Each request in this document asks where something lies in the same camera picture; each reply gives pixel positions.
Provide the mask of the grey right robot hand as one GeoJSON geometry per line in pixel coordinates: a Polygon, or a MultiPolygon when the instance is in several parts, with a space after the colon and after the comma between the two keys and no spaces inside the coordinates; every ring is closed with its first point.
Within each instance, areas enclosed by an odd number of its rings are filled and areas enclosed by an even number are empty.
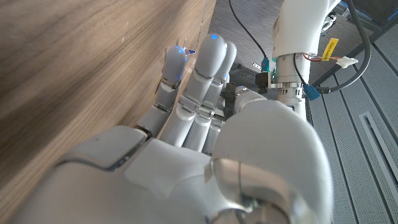
{"type": "Polygon", "coordinates": [[[72,149],[12,223],[330,223],[318,134],[295,108],[241,90],[211,155],[116,126],[72,149]]]}

